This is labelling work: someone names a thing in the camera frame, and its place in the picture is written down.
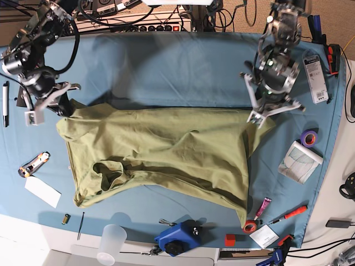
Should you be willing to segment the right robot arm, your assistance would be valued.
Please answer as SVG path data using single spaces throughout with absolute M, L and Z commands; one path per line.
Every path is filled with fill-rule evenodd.
M 70 69 L 78 52 L 80 34 L 72 17 L 77 7 L 78 1 L 42 1 L 1 55 L 3 71 L 18 77 L 19 106 L 29 111 L 43 107 L 62 117 L 73 114 L 67 92 L 74 87 L 56 80 Z M 44 54 L 69 28 L 75 36 L 73 51 L 67 65 L 56 70 L 45 64 Z

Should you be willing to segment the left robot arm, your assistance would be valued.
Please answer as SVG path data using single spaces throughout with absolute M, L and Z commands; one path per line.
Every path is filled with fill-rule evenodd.
M 309 14 L 311 1 L 275 1 L 271 10 L 254 61 L 245 61 L 251 74 L 240 73 L 252 105 L 251 120 L 306 109 L 290 97 L 300 72 L 299 64 L 291 58 L 291 50 L 301 40 L 299 17 Z

